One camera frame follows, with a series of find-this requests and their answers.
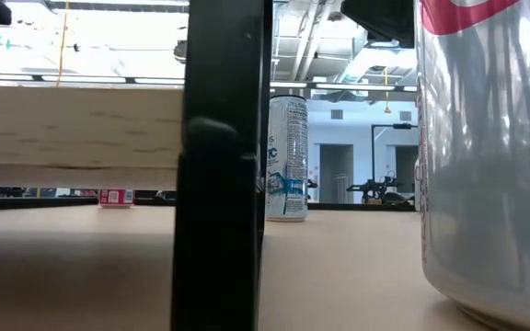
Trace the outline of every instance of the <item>wooden table surface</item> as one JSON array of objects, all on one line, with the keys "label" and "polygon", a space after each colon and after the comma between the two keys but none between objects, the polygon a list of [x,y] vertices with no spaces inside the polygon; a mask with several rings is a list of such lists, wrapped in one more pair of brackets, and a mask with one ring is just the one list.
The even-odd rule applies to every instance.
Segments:
[{"label": "wooden table surface", "polygon": [[[0,211],[0,331],[164,331],[174,210]],[[421,270],[416,213],[267,223],[259,330],[486,330]]]}]

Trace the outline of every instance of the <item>soda can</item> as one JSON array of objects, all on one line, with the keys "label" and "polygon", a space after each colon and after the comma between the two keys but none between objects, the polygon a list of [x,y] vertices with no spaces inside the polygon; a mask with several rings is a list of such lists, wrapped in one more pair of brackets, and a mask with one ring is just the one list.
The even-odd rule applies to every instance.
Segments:
[{"label": "soda can", "polygon": [[98,195],[101,207],[130,208],[134,205],[132,189],[101,189]]},{"label": "soda can", "polygon": [[270,101],[266,218],[302,222],[307,213],[308,112],[303,97]]},{"label": "soda can", "polygon": [[415,6],[424,274],[471,315],[530,329],[530,0]]}]

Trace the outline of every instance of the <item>black metal frame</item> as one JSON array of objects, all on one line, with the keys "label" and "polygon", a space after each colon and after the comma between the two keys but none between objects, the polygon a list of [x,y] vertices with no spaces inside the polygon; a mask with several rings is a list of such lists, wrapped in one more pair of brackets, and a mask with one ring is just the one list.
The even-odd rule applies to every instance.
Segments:
[{"label": "black metal frame", "polygon": [[[271,0],[190,2],[174,331],[257,329],[271,11]],[[208,195],[206,183],[217,191]]]}]

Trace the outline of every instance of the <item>red and white can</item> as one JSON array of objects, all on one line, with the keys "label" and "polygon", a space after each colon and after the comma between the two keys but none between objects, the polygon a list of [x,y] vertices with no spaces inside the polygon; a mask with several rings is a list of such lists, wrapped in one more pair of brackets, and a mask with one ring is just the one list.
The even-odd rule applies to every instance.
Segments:
[{"label": "red and white can", "polygon": [[134,205],[133,189],[101,189],[98,195],[101,207],[130,208]]}]

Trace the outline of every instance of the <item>ceiling light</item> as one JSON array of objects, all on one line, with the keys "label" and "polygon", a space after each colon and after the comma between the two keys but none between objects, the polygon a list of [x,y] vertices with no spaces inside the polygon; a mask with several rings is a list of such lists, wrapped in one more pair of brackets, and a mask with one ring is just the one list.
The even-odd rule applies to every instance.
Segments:
[{"label": "ceiling light", "polygon": [[163,85],[183,85],[183,79],[165,79],[165,78],[135,78],[138,84],[163,84]]},{"label": "ceiling light", "polygon": [[[46,82],[56,82],[58,76],[43,76]],[[126,83],[122,77],[61,76],[61,82],[69,83]]]},{"label": "ceiling light", "polygon": [[32,76],[29,74],[0,74],[0,80],[32,80]]},{"label": "ceiling light", "polygon": [[308,86],[306,83],[295,83],[295,82],[271,82],[271,87],[295,87],[295,88],[304,88]]},{"label": "ceiling light", "polygon": [[353,91],[394,91],[395,86],[374,86],[363,84],[317,84],[319,89],[353,90]]}]

